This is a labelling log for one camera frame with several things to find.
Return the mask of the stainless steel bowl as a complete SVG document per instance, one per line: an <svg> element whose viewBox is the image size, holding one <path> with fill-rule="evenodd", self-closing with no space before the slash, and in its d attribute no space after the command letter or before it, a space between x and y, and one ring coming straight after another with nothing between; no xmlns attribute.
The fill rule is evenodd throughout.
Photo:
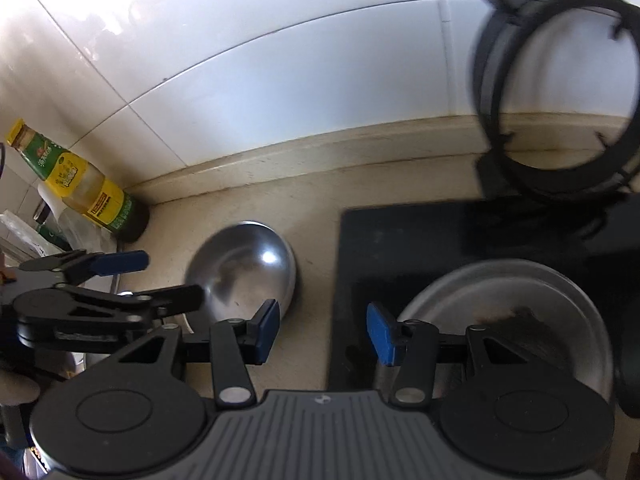
<svg viewBox="0 0 640 480"><path fill-rule="evenodd" d="M218 231L191 259L186 284L201 286L204 300L186 314L192 332L229 318L251 318L268 299L280 315L292 304L297 264L290 244L257 221L242 221Z"/></svg>

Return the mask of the clear plastic bag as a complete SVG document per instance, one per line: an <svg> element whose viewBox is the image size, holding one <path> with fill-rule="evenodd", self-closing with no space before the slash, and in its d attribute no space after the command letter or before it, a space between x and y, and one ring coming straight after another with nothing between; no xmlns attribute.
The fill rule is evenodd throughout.
<svg viewBox="0 0 640 480"><path fill-rule="evenodd" d="M17 246L33 256L50 256L74 249L116 252L118 244L106 229L65 205L43 182L27 193L21 212L6 209L1 224Z"/></svg>

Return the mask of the yellow cap sauce bottle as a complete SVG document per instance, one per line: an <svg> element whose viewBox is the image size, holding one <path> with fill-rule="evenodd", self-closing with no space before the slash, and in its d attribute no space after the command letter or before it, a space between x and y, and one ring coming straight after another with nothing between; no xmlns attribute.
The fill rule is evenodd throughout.
<svg viewBox="0 0 640 480"><path fill-rule="evenodd" d="M149 223L149 207L105 177L91 162L56 144L18 120L6 144L19 152L36 176L67 206L112 233L133 243Z"/></svg>

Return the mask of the black glass cooktop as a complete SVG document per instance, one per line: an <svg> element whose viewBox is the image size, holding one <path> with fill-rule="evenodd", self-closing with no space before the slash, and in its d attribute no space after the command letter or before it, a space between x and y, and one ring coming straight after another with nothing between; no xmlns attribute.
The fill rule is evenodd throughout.
<svg viewBox="0 0 640 480"><path fill-rule="evenodd" d="M527 308L570 346L576 376L602 389L600 348L607 342L620 352L638 337L638 197L349 209L338 237L333 390L374 384L380 368L367 331L370 304L446 334Z"/></svg>

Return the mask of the silver stove burner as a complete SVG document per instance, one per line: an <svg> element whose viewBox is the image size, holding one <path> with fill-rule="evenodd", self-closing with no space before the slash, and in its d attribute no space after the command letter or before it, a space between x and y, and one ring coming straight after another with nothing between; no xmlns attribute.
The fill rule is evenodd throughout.
<svg viewBox="0 0 640 480"><path fill-rule="evenodd" d="M415 296L399 321L420 320L443 334L486 325L504 339L612 398L610 338L591 299L569 278L528 260L462 266Z"/></svg>

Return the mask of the black stove pot support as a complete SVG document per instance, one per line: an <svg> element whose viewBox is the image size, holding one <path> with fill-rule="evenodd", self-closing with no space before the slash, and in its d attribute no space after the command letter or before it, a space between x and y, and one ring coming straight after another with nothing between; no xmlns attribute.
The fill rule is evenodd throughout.
<svg viewBox="0 0 640 480"><path fill-rule="evenodd" d="M618 190L639 172L639 8L626 0L485 0L470 92L488 151L476 163L486 196L575 197ZM550 148L553 127L518 127L506 114L622 115L597 134L591 157L544 169L523 162L527 144Z"/></svg>

